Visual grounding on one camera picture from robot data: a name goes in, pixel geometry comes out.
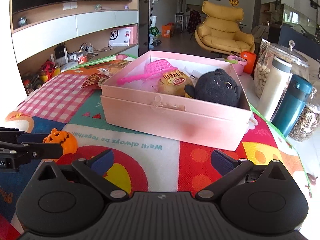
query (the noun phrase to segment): glass jar lid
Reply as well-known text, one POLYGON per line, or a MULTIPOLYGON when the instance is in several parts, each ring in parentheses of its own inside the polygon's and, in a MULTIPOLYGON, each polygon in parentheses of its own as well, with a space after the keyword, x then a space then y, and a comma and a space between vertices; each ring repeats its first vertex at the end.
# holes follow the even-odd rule
POLYGON ((285 46, 281 46, 279 44, 272 43, 268 50, 275 53, 279 58, 282 60, 288 62, 288 63, 295 63, 297 65, 303 66, 303 67, 309 67, 308 60, 300 55, 298 52, 295 52, 293 50, 293 47, 295 46, 294 41, 289 41, 289 48, 285 46))
POLYGON ((312 112, 320 114, 320 93, 317 94, 316 92, 317 89, 313 87, 311 95, 306 103, 306 107, 308 107, 312 112))

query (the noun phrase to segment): white cabinet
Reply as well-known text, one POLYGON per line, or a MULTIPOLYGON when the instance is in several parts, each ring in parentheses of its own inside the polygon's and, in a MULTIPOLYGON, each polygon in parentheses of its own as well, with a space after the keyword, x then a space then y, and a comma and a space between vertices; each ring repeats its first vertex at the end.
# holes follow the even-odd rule
POLYGON ((43 22, 12 34, 17 63, 61 42, 77 37, 76 16, 43 22))
POLYGON ((115 12, 93 12, 76 15, 78 36, 109 28, 115 24, 115 12))
POLYGON ((82 35, 137 24, 138 11, 99 11, 54 19, 12 34, 17 63, 47 48, 82 35))
POLYGON ((138 11, 115 11, 116 26, 138 23, 138 11))

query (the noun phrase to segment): black plush toy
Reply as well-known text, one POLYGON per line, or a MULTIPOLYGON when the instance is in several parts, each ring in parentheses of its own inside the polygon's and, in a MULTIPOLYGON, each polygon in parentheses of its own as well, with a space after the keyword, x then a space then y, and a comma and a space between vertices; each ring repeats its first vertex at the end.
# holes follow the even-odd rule
POLYGON ((234 79, 221 68, 202 75, 195 87, 186 85, 184 90, 194 99, 227 106, 238 106, 241 91, 234 79))

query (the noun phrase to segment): track light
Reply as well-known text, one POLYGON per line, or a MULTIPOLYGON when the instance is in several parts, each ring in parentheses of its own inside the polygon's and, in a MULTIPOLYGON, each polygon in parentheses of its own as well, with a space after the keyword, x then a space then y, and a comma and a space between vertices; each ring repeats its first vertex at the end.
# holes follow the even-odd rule
POLYGON ((317 9, 317 8, 318 8, 317 3, 315 3, 314 1, 310 1, 310 6, 311 6, 313 9, 317 9))

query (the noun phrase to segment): jar of nuts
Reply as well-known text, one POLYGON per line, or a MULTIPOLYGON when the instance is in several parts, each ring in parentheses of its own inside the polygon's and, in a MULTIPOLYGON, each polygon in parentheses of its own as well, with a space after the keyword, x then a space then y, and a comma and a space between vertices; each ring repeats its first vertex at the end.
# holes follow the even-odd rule
MULTIPOLYGON (((297 74, 305 78, 306 80, 309 80, 308 61, 305 57, 293 50, 294 46, 294 41, 289 41, 289 48, 286 48, 278 44, 270 44, 268 48, 264 51, 264 53, 260 56, 253 76, 256 94, 259 98, 261 97, 264 86, 266 85, 266 82, 268 80, 270 68, 272 67, 271 63, 273 61, 274 56, 284 60, 285 62, 290 63, 292 65, 292 74, 297 74)), ((291 76, 292 75, 290 75, 286 88, 289 85, 291 76)))
POLYGON ((313 88, 306 106, 289 133, 289 137, 298 142, 308 140, 318 128, 320 122, 320 93, 316 96, 315 93, 316 89, 313 88))

